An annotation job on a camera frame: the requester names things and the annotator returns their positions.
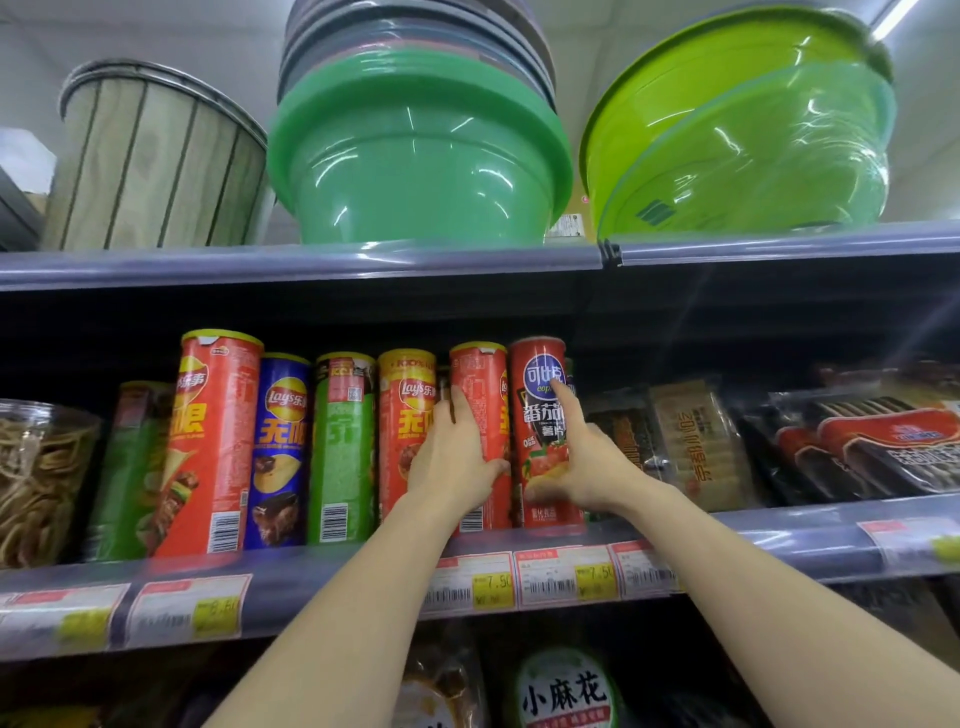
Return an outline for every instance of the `price tag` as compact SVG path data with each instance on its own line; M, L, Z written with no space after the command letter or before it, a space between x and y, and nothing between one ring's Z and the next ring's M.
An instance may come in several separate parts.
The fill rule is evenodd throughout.
M441 559L427 589L420 616L451 617L516 605L509 551Z
M613 564L590 564L575 567L577 596L583 601L615 601L619 595Z
M222 640L240 633L240 597L201 599L193 609L195 640Z
M946 516L858 524L880 549L891 575L930 574L960 566L960 524Z
M103 652L130 584L0 595L0 659Z
M681 592L677 574L654 551L649 541L624 541L611 544L623 584L624 599L648 599Z
M240 637L252 574L145 584L127 617L126 647L157 647Z
M616 601L616 571L606 546L558 546L518 551L520 608Z

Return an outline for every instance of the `lay's chip canister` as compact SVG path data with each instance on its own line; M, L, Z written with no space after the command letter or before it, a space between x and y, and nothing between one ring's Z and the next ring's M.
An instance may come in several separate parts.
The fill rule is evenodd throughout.
M303 543L310 362L265 353L260 363L244 549Z

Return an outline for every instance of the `stacked plastic basin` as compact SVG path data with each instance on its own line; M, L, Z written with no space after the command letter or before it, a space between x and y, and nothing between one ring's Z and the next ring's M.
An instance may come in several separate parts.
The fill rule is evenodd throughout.
M517 0L298 0L268 145L303 243L541 245L573 180Z
M714 16L638 58L593 111L580 173L600 238L877 220L896 116L889 58L809 6Z

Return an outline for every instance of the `cracker package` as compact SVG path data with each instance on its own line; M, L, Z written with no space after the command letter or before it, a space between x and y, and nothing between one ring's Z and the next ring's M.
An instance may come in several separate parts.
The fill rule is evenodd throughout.
M669 480L705 511L749 508L756 499L740 435L704 379L650 388Z

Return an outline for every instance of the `green plastic basin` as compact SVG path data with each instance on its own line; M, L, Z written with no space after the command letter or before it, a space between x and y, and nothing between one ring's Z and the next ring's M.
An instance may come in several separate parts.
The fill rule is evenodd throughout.
M772 71L826 61L861 62L892 78L886 51L866 26L802 6L714 16L643 54L607 89L584 130L580 175L593 219L657 137L703 104Z
M280 104L268 168L306 244L541 245L573 183L563 127L534 91L410 48L305 76Z
M869 225L886 203L895 116L893 89L865 65L767 74L657 139L613 191L598 235Z

